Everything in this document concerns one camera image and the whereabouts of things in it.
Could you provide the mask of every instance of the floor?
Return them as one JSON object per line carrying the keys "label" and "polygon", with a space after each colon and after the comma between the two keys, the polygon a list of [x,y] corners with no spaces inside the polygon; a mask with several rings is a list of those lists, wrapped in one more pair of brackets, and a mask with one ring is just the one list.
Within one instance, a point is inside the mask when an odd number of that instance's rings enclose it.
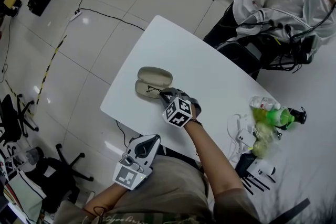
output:
{"label": "floor", "polygon": [[[11,22],[8,71],[5,78],[24,99],[37,100],[46,68],[63,36],[64,43],[48,72],[38,106],[33,106],[38,133],[28,130],[23,144],[40,146],[57,156],[62,144],[67,159],[80,152],[86,157],[76,169],[95,177],[83,184],[97,193],[109,186],[116,162],[124,151],[123,135],[115,121],[100,111],[100,104],[120,67],[142,35],[140,29],[87,10],[69,22],[80,0],[52,0],[41,17],[32,14],[28,0]],[[146,28],[161,15],[203,38],[232,0],[83,0],[81,7],[122,18]],[[8,43],[7,18],[0,40],[0,63]],[[9,93],[2,83],[3,94]],[[125,126],[127,139],[137,136]]]}

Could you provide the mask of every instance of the chair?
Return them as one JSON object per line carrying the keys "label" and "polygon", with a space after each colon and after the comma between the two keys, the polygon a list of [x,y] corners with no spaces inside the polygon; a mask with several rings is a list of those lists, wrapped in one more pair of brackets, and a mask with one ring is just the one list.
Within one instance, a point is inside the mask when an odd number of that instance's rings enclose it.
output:
{"label": "chair", "polygon": [[[61,148],[61,144],[56,145],[60,160],[55,158],[41,158],[37,162],[34,170],[25,173],[27,177],[40,186],[46,194],[47,197],[43,200],[42,209],[51,214],[56,212],[59,204],[69,191],[71,194],[68,196],[68,200],[72,203],[76,202],[79,189],[76,187],[76,181],[73,176],[83,178],[87,181],[93,181],[93,177],[86,177],[72,169],[73,165],[80,158],[85,157],[85,154],[80,153],[71,164],[68,164],[60,151]],[[49,166],[55,171],[47,177],[45,173]]]}
{"label": "chair", "polygon": [[25,113],[34,101],[30,101],[21,111],[20,98],[22,94],[17,95],[17,112],[13,108],[11,96],[8,94],[2,102],[0,102],[0,118],[2,123],[0,127],[5,129],[4,134],[0,137],[0,143],[5,140],[4,145],[8,142],[16,142],[21,138],[23,133],[24,137],[28,137],[25,133],[24,124],[35,132],[38,132],[38,127],[32,127],[32,125],[25,119]]}

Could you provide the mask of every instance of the white table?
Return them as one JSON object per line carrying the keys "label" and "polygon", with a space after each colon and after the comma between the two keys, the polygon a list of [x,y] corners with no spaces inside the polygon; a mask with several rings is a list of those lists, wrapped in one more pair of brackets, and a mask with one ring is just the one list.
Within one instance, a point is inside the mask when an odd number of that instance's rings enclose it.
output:
{"label": "white table", "polygon": [[231,144],[227,120],[236,113],[251,114],[248,102],[252,96],[271,97],[218,51],[156,16],[127,57],[100,109],[142,135],[159,134],[162,145],[193,159],[198,159],[194,144],[184,129],[164,122],[160,101],[136,94],[137,74],[144,66],[169,71],[173,75],[171,87],[198,99],[202,112],[197,119],[226,155]]}

